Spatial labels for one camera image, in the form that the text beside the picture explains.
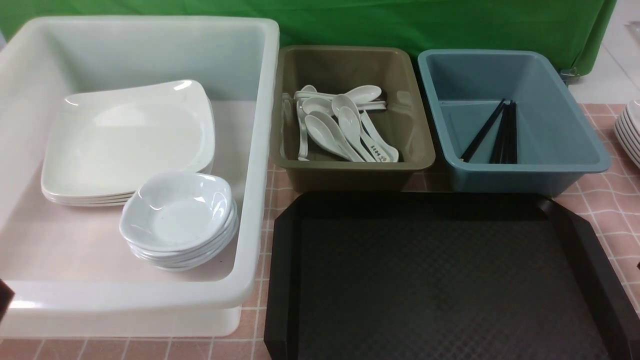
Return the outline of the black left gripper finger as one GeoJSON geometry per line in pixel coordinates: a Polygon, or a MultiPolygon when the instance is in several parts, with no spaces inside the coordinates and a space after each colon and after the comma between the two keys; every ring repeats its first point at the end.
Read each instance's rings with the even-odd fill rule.
{"type": "Polygon", "coordinates": [[[0,280],[0,320],[2,321],[14,299],[15,292],[7,283],[0,280]]]}

